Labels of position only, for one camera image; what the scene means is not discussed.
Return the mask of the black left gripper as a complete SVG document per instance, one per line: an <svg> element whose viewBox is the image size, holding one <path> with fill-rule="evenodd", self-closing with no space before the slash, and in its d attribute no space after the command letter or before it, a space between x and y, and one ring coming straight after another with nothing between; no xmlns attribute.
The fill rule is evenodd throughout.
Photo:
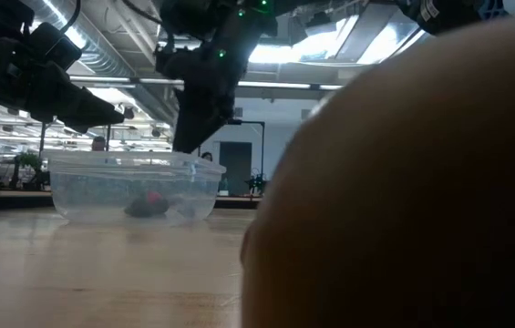
<svg viewBox="0 0 515 328"><path fill-rule="evenodd" d="M34 51L11 38L0 38L0 105L25 110L44 121L57 116L65 124L118 124L124 116L115 106L81 87L66 96L68 82L52 63L38 60ZM88 127L64 126L88 133Z"/></svg>

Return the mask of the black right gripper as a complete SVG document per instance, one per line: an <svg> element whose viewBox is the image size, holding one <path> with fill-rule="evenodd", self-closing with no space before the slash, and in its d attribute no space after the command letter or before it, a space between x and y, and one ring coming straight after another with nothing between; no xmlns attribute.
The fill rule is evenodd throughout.
<svg viewBox="0 0 515 328"><path fill-rule="evenodd" d="M246 69L246 45L203 43L192 50L172 43L155 49L156 71L183 82L172 149L192 153L231 118L234 94Z"/></svg>

